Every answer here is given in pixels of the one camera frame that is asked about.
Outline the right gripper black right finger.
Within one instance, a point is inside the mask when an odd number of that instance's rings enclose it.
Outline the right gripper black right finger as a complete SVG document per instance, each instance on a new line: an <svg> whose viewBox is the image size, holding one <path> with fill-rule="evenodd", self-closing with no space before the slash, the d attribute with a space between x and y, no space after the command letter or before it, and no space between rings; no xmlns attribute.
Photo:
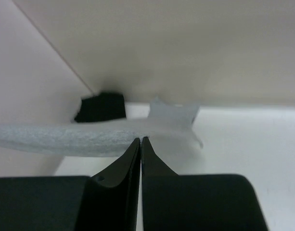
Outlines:
<svg viewBox="0 0 295 231"><path fill-rule="evenodd" d="M146 231L266 231L250 181L238 174L179 175L141 145L142 218Z"/></svg>

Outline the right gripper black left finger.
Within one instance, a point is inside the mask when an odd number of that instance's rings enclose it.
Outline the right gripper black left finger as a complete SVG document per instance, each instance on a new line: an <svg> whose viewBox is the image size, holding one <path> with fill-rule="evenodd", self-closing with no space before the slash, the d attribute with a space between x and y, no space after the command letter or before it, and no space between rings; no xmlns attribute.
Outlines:
<svg viewBox="0 0 295 231"><path fill-rule="evenodd" d="M133 231L140 140L94 176L0 178L0 231Z"/></svg>

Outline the grey tank top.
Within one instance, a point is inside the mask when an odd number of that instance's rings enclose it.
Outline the grey tank top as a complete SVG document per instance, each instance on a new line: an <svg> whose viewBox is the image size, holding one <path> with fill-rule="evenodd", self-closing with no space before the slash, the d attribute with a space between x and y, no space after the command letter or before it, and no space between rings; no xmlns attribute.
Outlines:
<svg viewBox="0 0 295 231"><path fill-rule="evenodd" d="M138 138L198 142L193 123L200 105L170 105L155 98L146 118L34 126L0 124L0 147L31 153L82 157L120 156Z"/></svg>

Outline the folded black tank top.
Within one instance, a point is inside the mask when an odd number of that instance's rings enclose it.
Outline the folded black tank top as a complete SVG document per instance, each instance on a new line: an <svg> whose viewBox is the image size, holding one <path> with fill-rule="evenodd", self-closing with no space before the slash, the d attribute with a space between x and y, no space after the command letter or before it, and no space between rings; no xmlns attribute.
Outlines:
<svg viewBox="0 0 295 231"><path fill-rule="evenodd" d="M126 118L123 94L103 91L98 95L82 98L73 120L77 123L94 123L123 118Z"/></svg>

